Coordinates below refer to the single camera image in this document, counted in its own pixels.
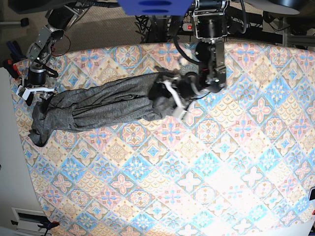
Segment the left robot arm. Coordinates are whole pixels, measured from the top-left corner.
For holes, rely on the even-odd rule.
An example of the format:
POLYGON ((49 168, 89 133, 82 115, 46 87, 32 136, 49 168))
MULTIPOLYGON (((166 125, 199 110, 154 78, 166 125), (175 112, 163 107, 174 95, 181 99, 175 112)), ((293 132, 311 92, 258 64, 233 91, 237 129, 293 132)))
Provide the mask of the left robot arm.
POLYGON ((196 59, 190 58, 180 47, 178 33, 183 25, 182 16, 171 16, 167 30, 180 55, 198 66, 198 73, 185 75, 158 67, 159 72, 149 92, 153 110, 163 116, 172 115, 184 119, 191 103, 210 93, 218 93, 226 87, 223 38, 228 35, 225 11, 227 0, 195 0, 188 10, 192 32, 199 42, 196 59))

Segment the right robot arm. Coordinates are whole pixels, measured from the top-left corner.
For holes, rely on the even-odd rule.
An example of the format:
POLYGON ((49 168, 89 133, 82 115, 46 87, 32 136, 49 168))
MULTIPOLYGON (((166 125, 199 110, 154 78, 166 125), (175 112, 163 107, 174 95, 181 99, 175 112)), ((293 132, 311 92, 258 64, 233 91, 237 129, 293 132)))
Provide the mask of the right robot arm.
POLYGON ((57 78, 58 72, 47 66, 53 55, 53 46, 60 41, 65 31, 76 23, 89 9, 84 2, 76 2, 50 11, 48 23, 40 30, 38 37, 27 51, 29 62, 27 77, 21 79, 16 95, 30 106, 34 96, 39 94, 49 100, 56 94, 53 87, 46 85, 48 78, 57 78))

